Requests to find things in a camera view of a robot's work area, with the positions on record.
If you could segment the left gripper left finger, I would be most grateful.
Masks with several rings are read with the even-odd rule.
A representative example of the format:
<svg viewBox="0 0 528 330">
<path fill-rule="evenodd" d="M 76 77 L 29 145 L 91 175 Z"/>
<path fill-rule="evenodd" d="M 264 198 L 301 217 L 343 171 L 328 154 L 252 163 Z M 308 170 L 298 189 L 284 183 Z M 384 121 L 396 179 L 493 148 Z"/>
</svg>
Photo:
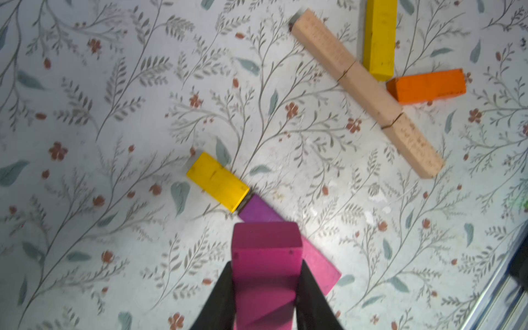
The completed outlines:
<svg viewBox="0 0 528 330">
<path fill-rule="evenodd" d="M 190 330 L 233 330 L 235 314 L 232 263 L 227 262 Z"/>
</svg>

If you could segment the natural wood block long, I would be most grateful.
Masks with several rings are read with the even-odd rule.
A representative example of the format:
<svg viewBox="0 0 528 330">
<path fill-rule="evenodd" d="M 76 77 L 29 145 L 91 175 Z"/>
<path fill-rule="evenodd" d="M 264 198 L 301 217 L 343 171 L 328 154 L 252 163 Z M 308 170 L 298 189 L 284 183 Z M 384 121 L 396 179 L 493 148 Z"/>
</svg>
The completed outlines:
<svg viewBox="0 0 528 330">
<path fill-rule="evenodd" d="M 313 11 L 297 12 L 289 26 L 291 34 L 336 81 L 356 62 L 352 53 Z"/>
</svg>

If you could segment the yellow thin block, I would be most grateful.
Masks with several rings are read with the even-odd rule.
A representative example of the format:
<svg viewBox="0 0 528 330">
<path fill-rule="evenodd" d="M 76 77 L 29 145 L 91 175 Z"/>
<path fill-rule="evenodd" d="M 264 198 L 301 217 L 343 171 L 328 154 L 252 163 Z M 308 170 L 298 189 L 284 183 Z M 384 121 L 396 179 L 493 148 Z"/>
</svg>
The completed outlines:
<svg viewBox="0 0 528 330">
<path fill-rule="evenodd" d="M 362 64 L 380 82 L 394 74 L 396 27 L 396 0 L 367 1 Z"/>
</svg>

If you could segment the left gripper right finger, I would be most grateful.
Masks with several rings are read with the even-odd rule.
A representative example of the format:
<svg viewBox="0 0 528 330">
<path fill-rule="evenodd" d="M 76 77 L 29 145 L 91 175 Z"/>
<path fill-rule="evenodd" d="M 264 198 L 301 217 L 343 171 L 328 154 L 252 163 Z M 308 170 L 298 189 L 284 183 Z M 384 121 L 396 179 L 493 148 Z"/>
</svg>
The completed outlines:
<svg viewBox="0 0 528 330">
<path fill-rule="evenodd" d="M 343 330 L 305 261 L 295 299 L 298 330 Z"/>
</svg>

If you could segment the purple block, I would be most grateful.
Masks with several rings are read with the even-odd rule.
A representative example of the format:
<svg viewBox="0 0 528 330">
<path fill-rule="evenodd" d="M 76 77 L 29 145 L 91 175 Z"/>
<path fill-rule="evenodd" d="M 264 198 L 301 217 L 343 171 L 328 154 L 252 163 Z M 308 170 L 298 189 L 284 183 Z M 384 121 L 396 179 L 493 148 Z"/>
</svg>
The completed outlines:
<svg viewBox="0 0 528 330">
<path fill-rule="evenodd" d="M 247 223 L 268 223 L 285 221 L 264 199 L 253 194 L 238 212 L 239 218 Z"/>
</svg>

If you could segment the magenta block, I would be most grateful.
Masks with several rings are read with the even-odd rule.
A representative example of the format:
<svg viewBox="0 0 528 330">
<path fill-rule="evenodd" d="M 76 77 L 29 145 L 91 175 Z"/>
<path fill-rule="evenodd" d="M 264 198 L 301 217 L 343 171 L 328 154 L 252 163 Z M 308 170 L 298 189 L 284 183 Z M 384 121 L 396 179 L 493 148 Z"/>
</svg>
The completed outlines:
<svg viewBox="0 0 528 330">
<path fill-rule="evenodd" d="M 342 273 L 306 237 L 301 238 L 302 258 L 312 272 L 321 292 L 326 296 L 336 286 Z"/>
<path fill-rule="evenodd" d="M 236 224 L 232 280 L 238 329 L 291 329 L 303 244 L 293 222 Z"/>
</svg>

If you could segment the orange block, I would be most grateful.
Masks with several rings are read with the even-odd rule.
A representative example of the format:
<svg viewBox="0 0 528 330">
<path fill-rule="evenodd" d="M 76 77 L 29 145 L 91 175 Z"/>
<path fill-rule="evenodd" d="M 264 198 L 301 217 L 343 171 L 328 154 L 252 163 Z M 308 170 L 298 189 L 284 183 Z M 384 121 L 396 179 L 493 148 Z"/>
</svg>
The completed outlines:
<svg viewBox="0 0 528 330">
<path fill-rule="evenodd" d="M 401 105 L 455 98 L 467 91 L 462 69 L 393 78 L 386 89 Z"/>
</svg>

